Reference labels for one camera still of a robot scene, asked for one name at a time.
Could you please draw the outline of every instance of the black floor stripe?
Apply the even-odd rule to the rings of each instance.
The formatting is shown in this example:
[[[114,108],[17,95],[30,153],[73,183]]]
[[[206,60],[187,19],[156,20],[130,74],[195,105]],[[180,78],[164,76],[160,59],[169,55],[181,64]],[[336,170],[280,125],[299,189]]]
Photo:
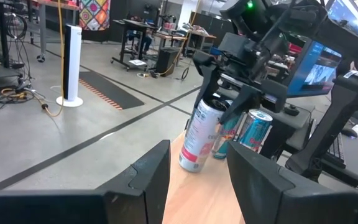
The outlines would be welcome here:
[[[95,88],[99,94],[103,94],[109,100],[113,100],[118,105],[118,108],[124,110],[144,105],[143,101],[93,71],[80,72],[80,79]]]
[[[113,132],[116,132],[116,131],[118,131],[118,130],[120,130],[122,128],[125,128],[126,126],[135,123],[136,121],[138,121],[138,120],[140,120],[140,119],[142,119],[142,118],[144,118],[144,117],[146,117],[146,116],[158,111],[159,109],[162,109],[165,106],[168,106],[169,104],[171,104],[173,102],[176,102],[176,101],[182,99],[183,97],[185,97],[185,96],[187,96],[189,94],[194,93],[195,91],[199,90],[199,88],[200,87],[194,88],[194,89],[192,89],[192,90],[190,90],[190,91],[188,91],[188,92],[186,92],[186,93],[184,93],[184,94],[182,94],[182,95],[180,95],[180,96],[178,96],[178,97],[176,97],[176,98],[174,98],[174,99],[172,99],[170,101],[165,102],[164,104],[161,104],[161,105],[159,105],[159,106],[157,106],[157,107],[155,107],[155,108],[153,108],[151,110],[146,111],[145,113],[142,113],[142,114],[136,116],[135,118],[132,118],[132,119],[130,119],[130,120],[128,120],[128,121],[126,121],[126,122],[124,122],[122,124],[117,125],[114,128],[111,128],[110,130],[107,130],[107,131],[105,131],[105,132],[103,132],[103,133],[101,133],[101,134],[99,134],[99,135],[97,135],[97,136],[95,136],[95,137],[93,137],[91,139],[88,139],[85,142],[79,143],[78,145],[76,145],[76,146],[74,146],[72,148],[69,148],[66,151],[63,151],[63,152],[57,154],[56,156],[53,156],[53,157],[51,157],[51,158],[49,158],[49,159],[47,159],[47,160],[45,160],[43,162],[40,162],[39,164],[34,165],[34,166],[32,166],[32,167],[30,167],[30,168],[28,168],[26,170],[23,170],[22,172],[20,172],[20,173],[18,173],[16,175],[13,175],[12,177],[9,177],[9,178],[7,178],[7,179],[5,179],[3,181],[0,181],[0,190],[3,190],[3,189],[5,189],[5,188],[7,188],[9,186],[12,186],[12,185],[24,180],[25,178],[28,178],[31,175],[33,175],[33,174],[35,174],[35,173],[37,173],[37,172],[39,172],[39,171],[41,171],[41,170],[43,170],[43,169],[45,169],[45,168],[47,168],[49,166],[61,161],[62,159],[67,158],[68,156],[70,156],[70,155],[72,155],[72,154],[84,149],[85,147],[88,147],[88,146],[92,145],[93,143],[99,141],[103,136],[105,136],[107,134],[110,134],[110,133],[113,133]]]
[[[46,50],[46,51],[49,52],[49,53],[51,53],[51,54],[54,55],[54,56],[60,57],[59,54],[56,54],[56,53],[54,53],[54,52],[51,52],[50,50]],[[110,77],[108,77],[108,76],[105,76],[105,75],[103,75],[103,74],[100,74],[100,73],[98,73],[98,72],[96,72],[96,71],[94,71],[94,70],[92,70],[92,69],[90,69],[90,68],[88,68],[88,67],[86,67],[86,66],[84,66],[84,65],[80,65],[80,67],[81,67],[81,68],[85,68],[85,69],[87,69],[87,70],[89,70],[89,71],[92,71],[92,72],[94,72],[94,73],[96,73],[96,74],[98,74],[98,75],[100,75],[100,76],[102,76],[102,77],[104,77],[104,78],[107,78],[108,80],[110,80],[110,81],[112,81],[112,82],[118,83],[118,84],[120,84],[120,85],[122,85],[122,86],[124,86],[124,87],[126,87],[126,88],[128,88],[128,89],[130,89],[130,90],[132,90],[132,91],[135,91],[135,92],[140,93],[140,94],[142,94],[142,95],[144,95],[144,96],[147,96],[147,97],[149,97],[149,98],[151,98],[151,99],[153,99],[153,100],[155,100],[155,101],[158,101],[158,102],[160,102],[160,103],[165,103],[164,101],[162,101],[162,100],[160,100],[160,99],[158,99],[158,98],[156,98],[156,97],[154,97],[154,96],[152,96],[152,95],[149,95],[149,94],[144,93],[144,92],[142,92],[142,91],[140,91],[140,90],[137,90],[137,89],[135,89],[135,88],[133,88],[133,87],[131,87],[131,86],[129,86],[129,85],[126,85],[126,84],[124,84],[124,83],[122,83],[122,82],[120,82],[120,81],[117,81],[117,80],[115,80],[115,79],[113,79],[113,78],[110,78]],[[172,105],[168,105],[168,106],[171,107],[171,108],[173,108],[173,109],[176,109],[176,110],[178,110],[178,111],[180,111],[180,112],[182,112],[182,113],[191,115],[189,112],[186,112],[186,111],[184,111],[184,110],[182,110],[182,109],[179,109],[179,108],[177,108],[176,106],[172,106]]]

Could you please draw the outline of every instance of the white can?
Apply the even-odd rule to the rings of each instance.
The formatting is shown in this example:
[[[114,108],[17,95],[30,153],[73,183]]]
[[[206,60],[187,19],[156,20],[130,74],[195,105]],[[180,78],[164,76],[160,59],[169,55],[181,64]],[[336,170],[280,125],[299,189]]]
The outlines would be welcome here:
[[[200,101],[179,155],[182,168],[190,172],[201,171],[218,136],[219,120],[228,108],[227,102],[215,96]]]

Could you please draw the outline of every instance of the wheel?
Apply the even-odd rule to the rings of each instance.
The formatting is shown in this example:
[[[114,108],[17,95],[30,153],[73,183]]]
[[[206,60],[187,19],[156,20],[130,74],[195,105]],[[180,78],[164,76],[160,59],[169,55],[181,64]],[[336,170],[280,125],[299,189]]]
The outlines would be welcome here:
[[[38,55],[37,56],[37,61],[43,63],[45,61],[45,56],[44,55]]]

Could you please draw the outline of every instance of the black floor mat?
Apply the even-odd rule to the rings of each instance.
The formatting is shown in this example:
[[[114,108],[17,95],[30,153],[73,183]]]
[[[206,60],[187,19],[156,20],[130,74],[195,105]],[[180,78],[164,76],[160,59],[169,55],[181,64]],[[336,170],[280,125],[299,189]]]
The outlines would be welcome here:
[[[144,105],[140,99],[94,72],[80,72],[80,83],[118,110]]]

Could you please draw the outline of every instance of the blue screen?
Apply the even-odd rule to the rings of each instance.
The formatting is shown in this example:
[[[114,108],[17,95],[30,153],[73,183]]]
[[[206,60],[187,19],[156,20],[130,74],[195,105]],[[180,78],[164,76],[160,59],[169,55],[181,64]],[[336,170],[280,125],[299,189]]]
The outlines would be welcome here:
[[[348,0],[335,0],[329,8],[328,17],[338,22],[346,20],[348,29],[358,35],[358,11]],[[288,96],[329,93],[340,61],[339,53],[312,41],[288,86]]]

